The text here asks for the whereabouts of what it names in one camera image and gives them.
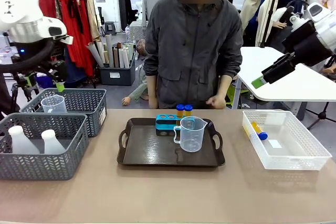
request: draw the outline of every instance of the dark brown tray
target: dark brown tray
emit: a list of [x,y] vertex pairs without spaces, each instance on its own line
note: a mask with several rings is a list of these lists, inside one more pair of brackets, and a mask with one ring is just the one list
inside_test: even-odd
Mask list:
[[[119,136],[117,161],[129,166],[222,166],[225,164],[222,136],[215,130],[212,121],[204,120],[208,124],[204,130],[202,149],[189,153],[174,143],[173,136],[157,136],[154,118],[129,119],[126,129]],[[219,138],[217,149],[215,135]]]

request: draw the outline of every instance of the test tube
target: test tube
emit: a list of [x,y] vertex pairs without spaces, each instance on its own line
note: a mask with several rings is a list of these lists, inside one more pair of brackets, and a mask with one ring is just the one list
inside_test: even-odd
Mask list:
[[187,116],[192,116],[193,114],[193,106],[192,105],[186,105],[184,107],[184,116],[187,117]]
[[184,105],[179,104],[176,106],[176,125],[179,126],[180,125],[180,120],[183,118],[183,111],[184,111]]
[[257,132],[260,140],[266,140],[268,138],[267,133],[263,132],[256,122],[251,123],[254,130]]

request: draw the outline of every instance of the white plastic storage bin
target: white plastic storage bin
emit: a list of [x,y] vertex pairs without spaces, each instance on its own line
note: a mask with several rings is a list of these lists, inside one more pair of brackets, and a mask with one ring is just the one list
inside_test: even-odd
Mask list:
[[[252,127],[256,122],[266,140]],[[320,170],[331,154],[289,111],[243,111],[243,128],[265,169]]]

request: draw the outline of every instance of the table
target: table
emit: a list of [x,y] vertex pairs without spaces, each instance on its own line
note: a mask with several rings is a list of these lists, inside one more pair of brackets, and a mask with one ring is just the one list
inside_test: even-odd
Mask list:
[[255,89],[252,82],[283,54],[270,47],[243,47],[241,54],[243,63],[238,73],[233,109],[238,107],[241,83],[262,101],[294,102],[291,108],[294,115],[302,102],[336,101],[336,84],[303,64],[298,64],[294,72],[277,82]]
[[0,220],[32,223],[307,223],[336,220],[336,164],[319,172],[265,170],[241,110],[194,111],[214,122],[226,164],[217,169],[123,167],[118,137],[130,118],[174,110],[108,110],[73,179],[0,181]]

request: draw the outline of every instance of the jacket zipper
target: jacket zipper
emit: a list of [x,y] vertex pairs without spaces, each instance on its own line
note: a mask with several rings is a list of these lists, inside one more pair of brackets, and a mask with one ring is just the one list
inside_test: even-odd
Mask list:
[[197,41],[197,35],[198,35],[198,26],[200,24],[199,19],[201,18],[201,16],[199,15],[199,13],[197,14],[197,26],[196,26],[196,33],[195,33],[195,37],[194,37],[194,48],[193,48],[193,54],[191,56],[191,64],[190,64],[190,70],[189,70],[189,79],[188,79],[188,87],[187,87],[187,99],[186,99],[186,104],[188,104],[189,101],[189,88],[190,88],[190,79],[191,79],[191,73],[192,73],[192,66],[193,66],[193,62],[194,62],[194,56],[195,56],[195,49],[196,49],[196,41]]

